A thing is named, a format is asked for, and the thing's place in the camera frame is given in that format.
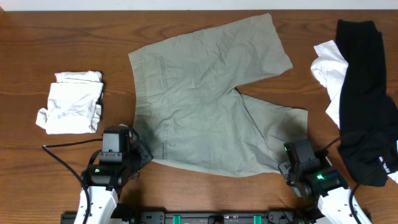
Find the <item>grey-green shorts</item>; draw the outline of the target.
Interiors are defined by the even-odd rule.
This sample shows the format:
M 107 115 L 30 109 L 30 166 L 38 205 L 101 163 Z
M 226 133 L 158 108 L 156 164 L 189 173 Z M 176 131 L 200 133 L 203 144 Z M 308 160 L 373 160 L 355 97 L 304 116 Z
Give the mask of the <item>grey-green shorts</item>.
M 306 110 L 238 91 L 292 68 L 270 14 L 179 35 L 129 54 L 134 129 L 154 162 L 209 174 L 277 172 L 307 137 Z

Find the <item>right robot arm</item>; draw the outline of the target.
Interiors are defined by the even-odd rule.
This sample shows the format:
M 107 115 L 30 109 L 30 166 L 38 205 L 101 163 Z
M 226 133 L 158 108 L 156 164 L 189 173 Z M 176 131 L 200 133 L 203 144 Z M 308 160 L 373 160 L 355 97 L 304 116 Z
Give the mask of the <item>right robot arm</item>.
M 327 151 L 314 151 L 308 140 L 286 142 L 284 151 L 287 160 L 278 169 L 286 184 L 296 196 L 313 202 L 294 215 L 294 223 L 372 223 Z

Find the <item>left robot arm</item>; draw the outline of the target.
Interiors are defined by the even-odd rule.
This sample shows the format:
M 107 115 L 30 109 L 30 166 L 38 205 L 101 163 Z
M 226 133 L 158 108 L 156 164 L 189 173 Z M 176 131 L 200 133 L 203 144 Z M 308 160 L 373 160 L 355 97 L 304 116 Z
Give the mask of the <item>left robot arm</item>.
M 102 149 L 92 154 L 82 172 L 83 188 L 74 223 L 134 223 L 128 205 L 119 203 L 123 187 L 140 176 L 153 155 L 134 128 L 108 127 Z

